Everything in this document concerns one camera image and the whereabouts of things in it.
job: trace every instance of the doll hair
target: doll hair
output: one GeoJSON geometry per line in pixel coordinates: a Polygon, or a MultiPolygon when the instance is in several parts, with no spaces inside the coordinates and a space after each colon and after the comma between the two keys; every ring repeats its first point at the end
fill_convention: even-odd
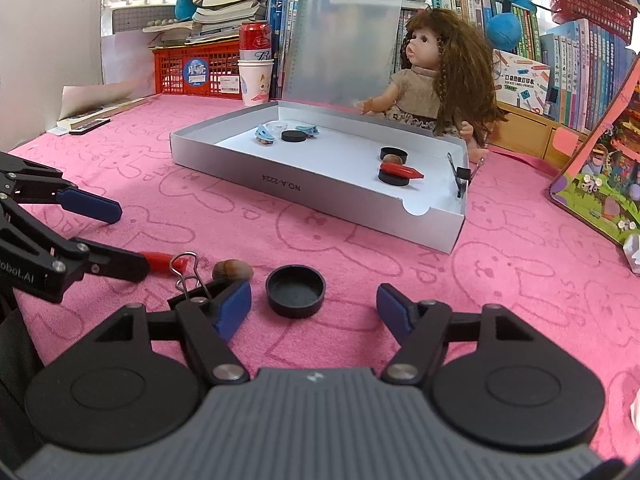
{"type": "Polygon", "coordinates": [[[434,89],[440,99],[436,129],[459,115],[474,128],[480,146],[486,143],[495,121],[506,121],[495,100],[494,53],[484,37],[453,10],[426,9],[406,24],[401,67],[411,68],[406,46],[416,30],[428,28],[438,38],[440,66],[434,89]]]}

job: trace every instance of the white wall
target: white wall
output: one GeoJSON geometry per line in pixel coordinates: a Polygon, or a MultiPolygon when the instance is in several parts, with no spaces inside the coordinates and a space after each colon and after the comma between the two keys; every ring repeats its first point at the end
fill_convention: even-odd
{"type": "Polygon", "coordinates": [[[0,0],[0,150],[52,128],[64,85],[102,82],[100,0],[0,0]]]}

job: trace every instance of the red soda can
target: red soda can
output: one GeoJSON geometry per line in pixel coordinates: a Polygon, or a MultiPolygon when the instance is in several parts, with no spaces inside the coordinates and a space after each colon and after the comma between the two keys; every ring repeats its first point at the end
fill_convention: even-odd
{"type": "Polygon", "coordinates": [[[269,22],[245,22],[240,25],[240,59],[271,59],[271,27],[269,22]]]}

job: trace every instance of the black round lid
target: black round lid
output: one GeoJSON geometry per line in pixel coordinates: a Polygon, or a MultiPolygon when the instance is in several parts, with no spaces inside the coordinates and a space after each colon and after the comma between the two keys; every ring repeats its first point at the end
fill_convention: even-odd
{"type": "Polygon", "coordinates": [[[384,182],[385,184],[389,184],[390,186],[408,186],[409,179],[404,176],[392,175],[390,173],[385,173],[380,170],[378,172],[378,178],[384,182]]]}
{"type": "Polygon", "coordinates": [[[409,154],[405,150],[401,150],[400,148],[392,148],[390,146],[386,146],[380,150],[380,160],[385,158],[385,155],[397,155],[402,159],[402,163],[406,164],[406,158],[409,154]]]}
{"type": "Polygon", "coordinates": [[[285,142],[302,142],[306,140],[306,133],[299,130],[285,130],[280,134],[280,138],[285,142]]]}
{"type": "Polygon", "coordinates": [[[322,306],[326,284],[311,267],[289,265],[274,270],[266,282],[269,306],[279,316],[310,317],[322,306]]]}
{"type": "Polygon", "coordinates": [[[431,396],[462,433],[518,452],[589,442],[604,408],[604,390],[588,368],[524,341],[478,349],[444,365],[431,396]]]}
{"type": "Polygon", "coordinates": [[[150,349],[117,345],[97,343],[81,358],[63,354],[31,381],[25,408],[46,442],[79,452],[120,452],[151,444],[189,420],[198,405],[193,373],[150,349]]]}

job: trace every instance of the doll face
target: doll face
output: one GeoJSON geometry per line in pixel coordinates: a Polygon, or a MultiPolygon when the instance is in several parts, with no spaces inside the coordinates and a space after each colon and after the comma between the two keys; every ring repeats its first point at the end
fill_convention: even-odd
{"type": "Polygon", "coordinates": [[[438,38],[428,28],[419,28],[406,46],[406,56],[412,65],[436,70],[440,51],[438,38]]]}

